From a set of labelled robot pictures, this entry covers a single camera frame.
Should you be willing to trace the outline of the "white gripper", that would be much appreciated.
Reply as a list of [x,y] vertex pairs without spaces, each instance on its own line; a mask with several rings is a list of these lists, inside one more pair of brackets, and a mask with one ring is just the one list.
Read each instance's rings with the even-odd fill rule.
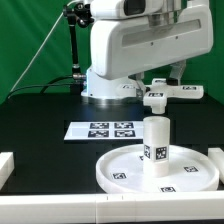
[[146,93],[143,71],[173,63],[167,83],[180,84],[185,60],[209,52],[213,45],[207,3],[189,3],[175,23],[156,22],[157,14],[113,20],[93,17],[92,69],[109,80],[134,74],[138,99]]

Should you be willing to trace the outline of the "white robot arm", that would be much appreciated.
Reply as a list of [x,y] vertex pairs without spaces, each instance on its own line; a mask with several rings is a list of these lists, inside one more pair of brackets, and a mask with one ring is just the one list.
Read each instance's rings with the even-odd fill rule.
[[136,95],[130,77],[209,52],[209,0],[92,0],[91,66],[84,95],[119,100]]

